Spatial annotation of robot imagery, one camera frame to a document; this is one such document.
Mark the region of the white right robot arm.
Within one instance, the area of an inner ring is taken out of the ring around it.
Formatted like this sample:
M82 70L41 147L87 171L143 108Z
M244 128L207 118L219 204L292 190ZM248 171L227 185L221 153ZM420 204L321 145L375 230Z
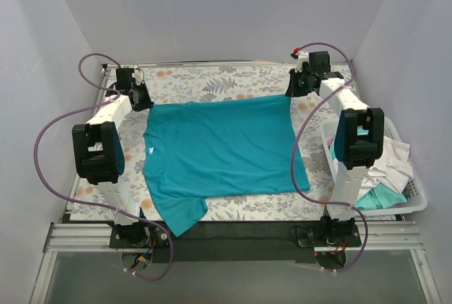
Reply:
M384 113L370 108L349 88L350 82L331 69L327 51L306 53L295 49L297 63L290 69L286 96L316 93L338 116L333 150L338 159L333 194L323 201L319 221L295 228L295 240L302 247L341 246L358 241L355 225L356 202L364 176L383 153Z

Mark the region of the teal t-shirt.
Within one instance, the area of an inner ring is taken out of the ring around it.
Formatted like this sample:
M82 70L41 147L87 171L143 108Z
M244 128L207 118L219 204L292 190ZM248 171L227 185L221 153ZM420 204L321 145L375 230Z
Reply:
M155 105L143 175L160 217L182 235L207 199L310 189L284 95Z

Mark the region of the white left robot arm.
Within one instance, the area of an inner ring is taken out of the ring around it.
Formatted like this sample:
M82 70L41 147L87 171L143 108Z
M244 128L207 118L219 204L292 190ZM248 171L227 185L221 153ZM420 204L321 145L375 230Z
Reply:
M107 105L102 106L85 124L72 129L76 171L113 206L113 224L120 240L135 247L148 241L143 212L124 181L126 159L119 138L119 128L131 112L148 110L153 106L145 86L144 72L137 66L120 68L117 81L106 94Z

